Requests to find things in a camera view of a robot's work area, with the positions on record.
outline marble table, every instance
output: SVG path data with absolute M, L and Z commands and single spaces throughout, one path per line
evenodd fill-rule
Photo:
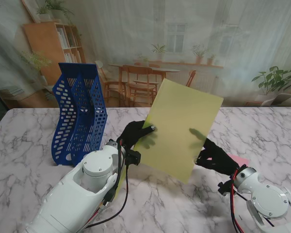
M 109 108 L 102 143 L 116 139 L 130 121 L 145 119 L 148 111 Z M 0 233 L 21 233 L 42 198 L 72 169 L 56 166 L 51 157 L 58 116 L 59 109 L 13 109 L 0 123 Z M 291 108 L 221 108 L 209 138 L 226 152 L 250 159 L 266 183 L 291 190 Z M 228 195 L 217 192 L 217 184 L 226 180 L 225 175 L 195 166 L 189 183 L 183 184 L 145 165 L 131 166 L 123 212 L 86 232 L 234 232 Z M 125 184 L 99 219 L 116 213 L 124 197 Z M 236 218 L 244 231 L 258 232 L 245 202 L 239 197 L 235 202 Z

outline perforated plastic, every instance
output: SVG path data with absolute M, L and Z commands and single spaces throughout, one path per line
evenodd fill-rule
M 53 93 L 59 104 L 60 115 L 52 141 L 52 157 L 56 164 L 71 165 L 70 146 L 77 122 L 77 108 L 64 74 L 53 87 Z
M 73 99 L 73 114 L 74 117 L 66 117 L 71 114 L 65 114 L 66 110 L 61 109 L 65 118 L 59 120 L 59 124 L 55 131 L 52 143 L 52 156 L 57 164 L 77 165 L 85 155 L 89 152 L 98 150 L 103 136 L 104 127 L 107 121 L 106 108 L 100 88 L 98 72 L 94 64 L 69 64 L 59 63 L 63 75 L 58 80 L 57 84 L 63 81 L 66 84 L 67 93 Z M 55 94 L 57 101 L 60 101 L 61 93 Z M 57 130 L 63 128 L 60 126 L 61 120 L 71 120 L 74 123 L 74 131 L 67 135 L 66 140 L 69 143 L 61 148 L 61 153 L 56 154 L 55 149 L 58 147 L 55 144 Z

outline printed backdrop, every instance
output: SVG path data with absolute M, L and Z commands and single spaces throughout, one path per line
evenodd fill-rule
M 61 11 L 50 2 L 0 0 L 0 96 L 10 108 L 56 107 L 58 62 L 96 62 L 112 107 L 128 106 L 129 93 L 129 106 L 148 106 L 163 78 L 225 106 L 291 106 L 291 0 L 67 0 Z M 119 84 L 123 65 L 150 67 L 149 85 L 143 74 Z

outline yellow board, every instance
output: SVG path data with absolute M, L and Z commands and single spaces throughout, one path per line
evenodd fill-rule
M 157 129 L 134 147 L 141 163 L 187 183 L 222 101 L 164 79 L 144 125 Z

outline black glove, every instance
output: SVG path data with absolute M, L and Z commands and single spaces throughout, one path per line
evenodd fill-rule
M 232 175 L 239 167 L 238 163 L 229 157 L 221 147 L 218 147 L 208 138 L 206 138 L 204 148 L 200 152 L 195 164 L 228 176 Z
M 122 145 L 125 146 L 127 149 L 130 149 L 133 145 L 135 145 L 139 138 L 146 136 L 147 134 L 153 132 L 155 127 L 149 126 L 146 128 L 142 128 L 144 125 L 144 120 L 142 121 L 132 121 L 129 123 L 124 131 L 122 132 L 121 136 L 116 140 L 117 143 L 122 140 Z

